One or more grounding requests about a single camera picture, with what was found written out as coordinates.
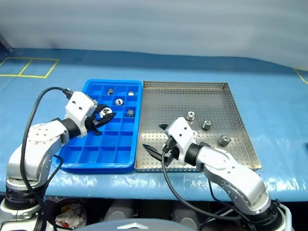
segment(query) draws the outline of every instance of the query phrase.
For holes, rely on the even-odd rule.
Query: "blue table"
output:
[[[308,85],[291,68],[245,58],[106,51],[16,49],[9,56],[60,61],[46,79],[0,77],[0,192],[5,191],[7,162],[21,143],[28,115],[38,94],[50,86],[81,90],[86,80],[103,78],[228,82],[263,166],[258,173],[272,198],[308,200]],[[44,72],[44,65],[33,63],[27,73],[39,75]],[[14,68],[20,67],[14,63],[6,67]],[[301,74],[308,78],[308,73]],[[34,123],[63,118],[65,104],[66,98],[59,92],[48,93]],[[170,173],[170,179],[185,199],[212,200],[207,179],[202,173]],[[219,187],[214,186],[214,193],[220,199],[228,199]],[[162,173],[96,175],[59,171],[47,194],[174,199]]]

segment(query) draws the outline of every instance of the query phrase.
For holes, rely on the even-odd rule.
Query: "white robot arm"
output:
[[[212,148],[206,143],[196,144],[195,131],[185,118],[180,117],[171,125],[160,125],[168,140],[163,152],[171,151],[169,157],[160,155],[151,146],[143,145],[148,153],[158,159],[164,158],[168,166],[173,158],[182,165],[190,164],[203,172],[212,182],[219,185],[257,230],[282,231],[285,229],[285,215],[271,200],[261,177],[249,168],[240,165],[230,153]]]
[[[7,168],[6,195],[0,204],[0,230],[34,230],[39,212],[42,210],[39,199],[43,197],[48,186],[48,175],[52,157],[74,137],[82,138],[89,131],[97,135],[98,127],[108,123],[115,113],[110,113],[99,121],[96,113],[106,107],[97,104],[86,94],[67,90],[69,102],[65,109],[65,119],[55,119],[45,124],[36,124],[29,129],[26,139],[24,170],[27,185],[21,174],[20,145],[12,154]]]

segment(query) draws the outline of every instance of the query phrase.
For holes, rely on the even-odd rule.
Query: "metal tray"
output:
[[[231,142],[220,148],[230,152],[240,164],[251,169],[261,168],[227,83],[145,81],[141,108],[135,163],[137,171],[162,170],[161,163],[152,158],[142,144],[161,151],[167,136],[158,125],[170,124],[178,117],[186,117],[188,111],[196,113],[190,125],[198,132],[197,143],[204,141],[213,147],[220,147],[218,140],[221,135],[226,135]],[[202,129],[204,120],[212,121],[211,130]],[[177,160],[172,162],[168,170],[196,171],[195,167],[182,166]]]

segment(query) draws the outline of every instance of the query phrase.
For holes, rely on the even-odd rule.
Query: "black cable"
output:
[[[213,193],[213,189],[212,189],[212,184],[211,184],[211,181],[208,179],[208,186],[210,188],[210,193],[211,193],[211,196],[212,198],[214,199],[214,201],[226,206],[227,208],[230,208],[230,209],[233,209],[234,212],[236,212],[237,214],[239,214],[247,223],[253,223],[248,217],[246,217],[240,210],[238,210],[237,208],[233,207],[232,205],[224,202],[224,201],[221,201],[219,199],[217,199],[215,196],[214,196],[214,193]]]
[[[25,128],[25,131],[24,131],[24,136],[23,136],[23,142],[22,142],[22,146],[21,146],[21,156],[20,156],[20,174],[21,174],[21,177],[28,189],[29,192],[31,193],[35,193],[33,188],[31,187],[28,179],[27,179],[27,176],[26,176],[26,170],[25,170],[25,155],[26,155],[26,142],[27,142],[27,138],[28,138],[28,133],[29,133],[29,130],[30,130],[30,127],[31,127],[31,124],[32,124],[32,121],[33,121],[33,118],[34,118],[34,115],[37,111],[37,108],[39,106],[39,102],[41,101],[41,99],[43,98],[43,96],[48,92],[48,91],[51,91],[51,90],[61,90],[62,92],[64,91],[64,88],[60,88],[60,87],[50,87],[50,88],[47,88],[45,90],[43,90],[37,100],[35,101],[34,103],[34,106],[32,108],[32,111],[30,113],[30,116],[29,116],[29,119],[27,121],[27,124],[26,124],[26,128]],[[36,195],[35,196],[35,199],[38,201],[38,203],[42,206],[42,208],[45,210],[45,213],[47,214],[47,218],[48,218],[48,211],[47,211],[47,208],[45,206],[45,203],[44,201],[38,196]],[[48,219],[49,222],[53,225],[53,230],[54,231],[57,231],[57,228],[55,226],[55,222]]]
[[[226,203],[224,201],[221,201],[221,200],[217,199],[214,196],[213,189],[212,189],[212,184],[211,184],[211,181],[209,179],[208,179],[208,185],[209,185],[209,188],[210,188],[211,196],[214,199],[214,201],[216,201],[216,202],[226,206],[227,208],[233,209],[233,211],[236,212],[237,214],[239,214],[245,220],[246,223],[248,223],[248,224],[259,224],[259,223],[263,223],[263,222],[271,220],[271,217],[268,217],[268,218],[265,218],[264,220],[251,221],[247,216],[245,216],[245,214],[243,214],[236,207],[234,207],[234,206],[232,206],[232,205],[230,205],[230,204],[228,204],[228,203]]]
[[[229,208],[228,208],[228,207],[221,208],[220,210],[216,211],[214,214],[223,213],[225,210],[226,210],[226,212],[227,212],[227,211],[229,210]],[[205,222],[200,226],[199,231],[201,231],[201,230],[204,228],[204,226],[205,226],[211,219],[212,219],[212,218],[207,218],[207,219],[205,220]]]
[[[175,195],[175,197],[184,205],[186,205],[188,208],[198,212],[198,213],[201,213],[203,215],[206,215],[206,216],[209,216],[211,218],[216,218],[216,219],[220,219],[220,220],[229,220],[229,221],[239,221],[241,219],[240,216],[237,216],[237,217],[223,217],[223,216],[219,216],[217,214],[213,214],[213,213],[209,213],[207,211],[204,211],[202,209],[199,209],[195,206],[193,206],[192,204],[188,203],[186,200],[184,200],[176,191],[175,189],[173,188],[170,180],[169,180],[169,177],[167,175],[167,172],[166,172],[166,167],[165,167],[165,152],[162,152],[162,169],[163,169],[163,173],[164,173],[164,177],[165,177],[165,180],[166,180],[166,183],[168,185],[168,187],[170,188],[171,192]]]
[[[58,165],[58,167],[53,171],[53,173],[51,174],[51,176],[48,178],[48,180],[46,181],[45,187],[44,187],[44,192],[46,191],[50,181],[52,180],[52,178],[57,174],[57,172],[59,171],[59,169],[61,168],[64,160],[62,157],[58,156],[58,155],[53,155],[53,157],[57,158],[58,160],[60,160],[60,163]]]

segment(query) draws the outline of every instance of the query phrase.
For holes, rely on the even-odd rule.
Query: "yellow tape line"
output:
[[[302,79],[302,81],[306,84],[308,84],[308,81],[304,79],[304,77],[302,77],[302,75],[298,72],[298,70],[296,68],[294,68],[295,72],[298,74],[298,76]]]
[[[29,62],[23,67],[23,69],[18,74],[0,74],[0,77],[31,77],[31,78],[47,78],[49,74],[52,72],[52,70],[57,66],[60,59],[49,59],[49,58],[34,58],[34,57],[7,57],[5,58],[2,63],[0,63],[0,66],[2,66],[7,60],[9,59],[28,59]],[[33,60],[50,60],[54,61],[54,64],[49,69],[49,71],[44,76],[39,75],[23,75],[23,72],[27,69],[27,67],[32,63]]]

